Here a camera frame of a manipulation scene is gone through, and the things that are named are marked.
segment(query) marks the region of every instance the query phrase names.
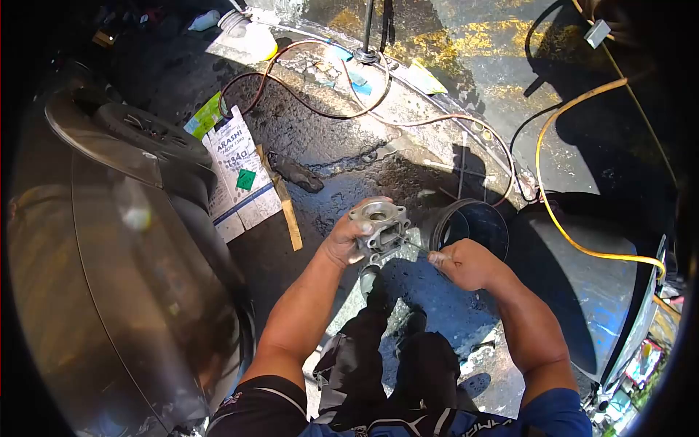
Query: forearm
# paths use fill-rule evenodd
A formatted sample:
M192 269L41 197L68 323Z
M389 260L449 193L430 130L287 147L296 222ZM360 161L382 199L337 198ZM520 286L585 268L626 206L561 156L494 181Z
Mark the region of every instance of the forearm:
M568 365L568 346L558 320L509 267L503 264L487 289L497 300L512 362L524 375L558 361Z
M282 348L300 364L313 353L328 325L344 268L321 248L272 309L259 349Z

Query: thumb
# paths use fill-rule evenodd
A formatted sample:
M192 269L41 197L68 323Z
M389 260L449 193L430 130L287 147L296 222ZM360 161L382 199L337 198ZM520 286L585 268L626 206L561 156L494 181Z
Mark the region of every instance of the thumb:
M349 231L346 235L348 240L353 240L357 237L369 236L374 233L374 226L366 220L352 220L347 228Z
M427 262L446 273L450 278L456 273L456 264L449 255L432 250L427 254Z

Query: green diamond label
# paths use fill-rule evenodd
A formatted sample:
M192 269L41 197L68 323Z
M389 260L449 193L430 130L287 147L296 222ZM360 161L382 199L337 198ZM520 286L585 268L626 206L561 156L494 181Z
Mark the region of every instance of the green diamond label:
M236 182L236 188L246 189L250 191L252 189L252 183L255 180L255 172L245 169L240 169L238 172L238 182Z

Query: person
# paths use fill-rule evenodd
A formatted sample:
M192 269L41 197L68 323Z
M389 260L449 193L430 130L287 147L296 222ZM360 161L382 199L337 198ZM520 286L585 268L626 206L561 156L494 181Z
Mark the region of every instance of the person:
M459 360L443 336L425 332L420 309L407 318L396 386L387 398L378 347L391 306L378 267L369 266L359 279L366 307L328 340L313 372L319 417L308 423L301 367L325 332L343 271L362 258L356 238L372 233L370 222L340 218L272 309L257 355L212 416L209 437L591 436L554 314L510 268L468 239L427 259L461 289L487 289L497 301L507 347L526 384L517 420L482 413L459 395Z

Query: man's left hand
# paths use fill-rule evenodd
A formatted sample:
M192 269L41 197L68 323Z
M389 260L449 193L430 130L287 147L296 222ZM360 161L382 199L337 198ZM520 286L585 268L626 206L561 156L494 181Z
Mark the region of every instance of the man's left hand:
M393 199L383 196L371 197L359 202L359 204L350 210L369 201L393 202ZM347 218L348 214L349 211L338 220L333 231L320 245L320 248L318 248L319 252L322 251L340 268L345 268L364 258L364 255L359 252L356 246L356 239L357 237L369 236L374 232L374 226L371 222L365 220L350 220Z

